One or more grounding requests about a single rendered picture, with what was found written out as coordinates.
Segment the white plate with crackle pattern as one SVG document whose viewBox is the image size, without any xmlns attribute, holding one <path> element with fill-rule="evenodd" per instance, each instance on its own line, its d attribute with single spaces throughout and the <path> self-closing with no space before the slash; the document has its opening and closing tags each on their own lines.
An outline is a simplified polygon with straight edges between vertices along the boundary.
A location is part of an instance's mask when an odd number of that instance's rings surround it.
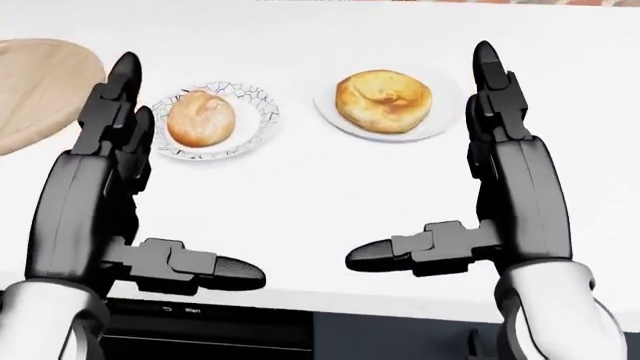
<svg viewBox="0 0 640 360">
<path fill-rule="evenodd" d="M 236 113 L 236 126 L 216 145 L 192 148 L 171 137 L 167 119 L 171 107 L 192 90 L 202 90 L 228 101 Z M 182 161 L 214 161 L 248 152 L 266 143 L 277 131 L 280 109 L 268 92 L 246 82 L 213 81 L 186 86 L 152 105 L 156 120 L 153 145 L 160 155 Z"/>
</svg>

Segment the plain white plate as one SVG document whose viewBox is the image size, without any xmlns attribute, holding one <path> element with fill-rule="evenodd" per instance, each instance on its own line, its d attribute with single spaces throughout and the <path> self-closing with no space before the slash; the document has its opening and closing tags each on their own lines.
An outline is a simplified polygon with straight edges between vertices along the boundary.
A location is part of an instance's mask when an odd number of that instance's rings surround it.
<svg viewBox="0 0 640 360">
<path fill-rule="evenodd" d="M 414 77 L 428 86 L 434 101 L 426 118 L 415 128 L 404 134 L 378 134 L 352 124 L 338 113 L 335 107 L 336 86 L 340 80 L 356 73 L 356 68 L 337 71 L 317 86 L 313 101 L 318 113 L 340 131 L 365 140 L 381 143 L 413 143 L 435 137 L 446 132 L 464 113 L 466 98 L 456 81 L 443 68 L 434 65 L 418 67 L 394 66 L 398 71 Z"/>
</svg>

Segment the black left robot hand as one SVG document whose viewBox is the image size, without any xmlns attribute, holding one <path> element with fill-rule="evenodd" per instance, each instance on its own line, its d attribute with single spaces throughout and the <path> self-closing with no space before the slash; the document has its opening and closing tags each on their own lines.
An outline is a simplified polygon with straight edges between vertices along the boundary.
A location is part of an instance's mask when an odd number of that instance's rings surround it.
<svg viewBox="0 0 640 360">
<path fill-rule="evenodd" d="M 109 293 L 116 281 L 139 290 L 192 296 L 200 289 L 247 291 L 265 286 L 257 266 L 190 251 L 182 242 L 134 243 L 134 197 L 146 188 L 155 122 L 139 107 L 141 63 L 124 53 L 81 110 L 81 133 L 50 170 L 34 214 L 26 278 L 54 278 Z"/>
</svg>

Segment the small pale bread roll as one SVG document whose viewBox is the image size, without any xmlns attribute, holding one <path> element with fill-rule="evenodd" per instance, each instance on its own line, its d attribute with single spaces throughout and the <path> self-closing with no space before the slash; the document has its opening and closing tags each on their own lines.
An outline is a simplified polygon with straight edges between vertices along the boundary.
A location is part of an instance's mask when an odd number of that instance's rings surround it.
<svg viewBox="0 0 640 360">
<path fill-rule="evenodd" d="M 226 140 L 235 129 L 232 105 L 218 95 L 192 90 L 170 109 L 166 121 L 170 136 L 192 148 L 214 146 Z"/>
</svg>

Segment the large golden bread bun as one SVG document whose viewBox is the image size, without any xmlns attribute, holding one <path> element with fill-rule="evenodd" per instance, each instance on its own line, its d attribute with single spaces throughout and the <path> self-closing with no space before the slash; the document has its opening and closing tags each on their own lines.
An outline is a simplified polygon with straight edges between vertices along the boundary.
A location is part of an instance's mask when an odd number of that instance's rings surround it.
<svg viewBox="0 0 640 360">
<path fill-rule="evenodd" d="M 404 134 L 432 107 L 431 89 L 414 77 L 376 69 L 352 74 L 336 85 L 335 107 L 352 124 L 379 134 Z"/>
</svg>

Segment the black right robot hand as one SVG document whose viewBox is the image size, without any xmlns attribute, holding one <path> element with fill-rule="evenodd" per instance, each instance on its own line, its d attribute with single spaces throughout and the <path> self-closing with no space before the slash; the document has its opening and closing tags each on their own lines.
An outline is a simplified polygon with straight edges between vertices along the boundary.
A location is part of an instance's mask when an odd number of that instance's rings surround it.
<svg viewBox="0 0 640 360">
<path fill-rule="evenodd" d="M 356 272 L 410 271 L 417 277 L 467 272 L 489 260 L 499 272 L 541 259 L 570 259 L 564 194 L 551 155 L 524 126 L 528 110 L 516 75 L 488 41 L 476 45 L 477 92 L 466 104 L 467 161 L 480 182 L 479 227 L 459 221 L 426 224 L 413 236 L 362 245 L 345 258 Z"/>
</svg>

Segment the round wooden cutting board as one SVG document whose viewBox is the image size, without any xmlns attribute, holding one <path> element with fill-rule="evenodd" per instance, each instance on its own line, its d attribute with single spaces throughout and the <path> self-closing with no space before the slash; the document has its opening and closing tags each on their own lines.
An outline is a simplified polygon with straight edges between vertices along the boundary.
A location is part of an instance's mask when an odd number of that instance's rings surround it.
<svg viewBox="0 0 640 360">
<path fill-rule="evenodd" d="M 93 86 L 105 81 L 101 60 L 69 41 L 0 41 L 0 156 L 51 137 L 74 122 Z"/>
</svg>

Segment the black oven front panel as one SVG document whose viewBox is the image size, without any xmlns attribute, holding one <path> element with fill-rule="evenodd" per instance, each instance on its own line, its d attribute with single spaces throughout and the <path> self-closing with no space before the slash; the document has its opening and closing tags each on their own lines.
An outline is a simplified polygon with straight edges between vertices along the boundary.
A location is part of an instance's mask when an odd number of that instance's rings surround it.
<svg viewBox="0 0 640 360">
<path fill-rule="evenodd" d="M 105 360 L 313 360 L 313 316 L 227 305 L 109 299 Z"/>
</svg>

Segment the dark grey cabinet door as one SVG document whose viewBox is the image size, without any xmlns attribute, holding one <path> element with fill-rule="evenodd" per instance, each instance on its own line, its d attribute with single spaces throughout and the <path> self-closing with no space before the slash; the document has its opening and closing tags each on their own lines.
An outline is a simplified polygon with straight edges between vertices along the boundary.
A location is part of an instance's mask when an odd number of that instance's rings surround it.
<svg viewBox="0 0 640 360">
<path fill-rule="evenodd" d="M 316 313 L 314 360 L 498 360 L 493 323 Z"/>
</svg>

